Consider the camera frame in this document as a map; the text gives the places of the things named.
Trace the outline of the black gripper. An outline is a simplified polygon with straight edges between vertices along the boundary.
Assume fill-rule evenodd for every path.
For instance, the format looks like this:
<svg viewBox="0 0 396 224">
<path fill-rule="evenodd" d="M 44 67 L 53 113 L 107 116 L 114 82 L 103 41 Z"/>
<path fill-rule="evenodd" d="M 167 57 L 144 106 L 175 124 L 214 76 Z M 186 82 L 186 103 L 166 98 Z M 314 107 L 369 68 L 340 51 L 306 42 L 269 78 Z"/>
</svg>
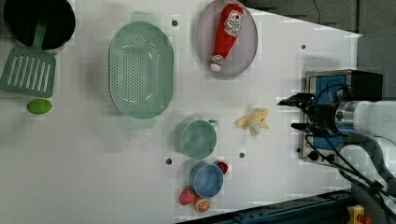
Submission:
<svg viewBox="0 0 396 224">
<path fill-rule="evenodd" d="M 278 105 L 307 107 L 308 123 L 292 123 L 291 128 L 313 135 L 334 135 L 335 107 L 333 105 L 319 105 L 314 100 L 313 93 L 298 92 L 291 97 L 281 100 Z"/>
</svg>

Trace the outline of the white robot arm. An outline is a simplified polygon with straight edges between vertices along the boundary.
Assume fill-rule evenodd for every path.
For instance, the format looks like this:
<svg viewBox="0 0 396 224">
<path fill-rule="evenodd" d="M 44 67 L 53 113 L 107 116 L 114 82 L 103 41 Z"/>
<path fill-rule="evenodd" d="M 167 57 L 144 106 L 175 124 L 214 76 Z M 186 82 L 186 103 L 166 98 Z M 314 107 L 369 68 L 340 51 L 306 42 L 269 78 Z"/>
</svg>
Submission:
<svg viewBox="0 0 396 224">
<path fill-rule="evenodd" d="M 321 105 L 319 93 L 299 92 L 279 103 L 299 108 L 304 123 L 291 128 L 303 133 L 303 155 L 322 160 L 351 183 L 381 200 L 395 199 L 395 103 L 354 101 L 330 95 Z"/>
</svg>

